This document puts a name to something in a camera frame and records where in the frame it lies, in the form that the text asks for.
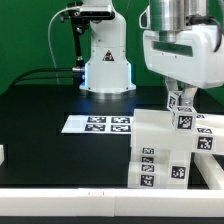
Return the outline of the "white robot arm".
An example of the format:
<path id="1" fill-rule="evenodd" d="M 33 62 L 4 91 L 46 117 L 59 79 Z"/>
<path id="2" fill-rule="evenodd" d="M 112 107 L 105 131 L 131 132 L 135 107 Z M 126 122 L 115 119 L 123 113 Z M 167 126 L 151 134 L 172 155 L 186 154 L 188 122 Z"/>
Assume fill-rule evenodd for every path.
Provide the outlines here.
<path id="1" fill-rule="evenodd" d="M 208 0 L 136 0 L 135 18 L 124 18 L 113 0 L 81 0 L 60 13 L 73 29 L 79 88 L 99 96 L 119 95 L 159 74 L 183 104 L 197 89 L 224 85 L 224 32 L 208 14 Z"/>

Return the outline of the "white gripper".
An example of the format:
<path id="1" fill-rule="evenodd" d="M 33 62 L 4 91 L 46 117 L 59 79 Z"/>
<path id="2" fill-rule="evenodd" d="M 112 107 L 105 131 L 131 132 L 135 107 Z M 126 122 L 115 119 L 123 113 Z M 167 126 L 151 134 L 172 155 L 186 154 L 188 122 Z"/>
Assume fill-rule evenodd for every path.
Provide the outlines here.
<path id="1" fill-rule="evenodd" d="M 179 32 L 175 43 L 160 42 L 157 32 L 143 32 L 147 68 L 167 76 L 165 85 L 169 93 L 179 91 L 176 80 L 184 82 L 182 106 L 194 104 L 197 87 L 207 89 L 224 84 L 224 36 L 217 52 L 216 43 L 215 25 L 194 25 Z"/>

